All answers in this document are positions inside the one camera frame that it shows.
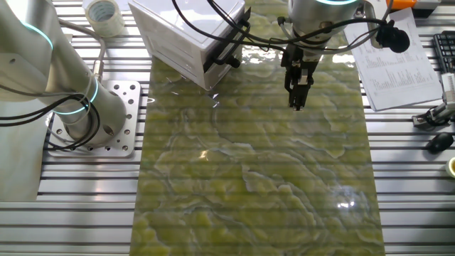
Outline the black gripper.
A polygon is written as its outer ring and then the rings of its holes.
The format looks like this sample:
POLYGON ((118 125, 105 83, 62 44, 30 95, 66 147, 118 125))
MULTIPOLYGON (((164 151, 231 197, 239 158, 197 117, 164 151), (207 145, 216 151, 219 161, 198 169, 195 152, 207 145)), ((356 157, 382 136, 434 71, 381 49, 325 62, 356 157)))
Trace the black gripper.
POLYGON ((296 93, 296 105, 294 90, 293 72, 287 70, 285 72, 284 88, 289 93, 289 107, 293 110, 305 107, 306 99, 309 90, 314 83, 313 73, 319 64, 320 55, 310 53, 308 50, 303 50, 300 47, 288 44, 284 53, 284 67, 298 67, 303 69, 301 79, 305 80, 303 84, 298 84, 296 93))

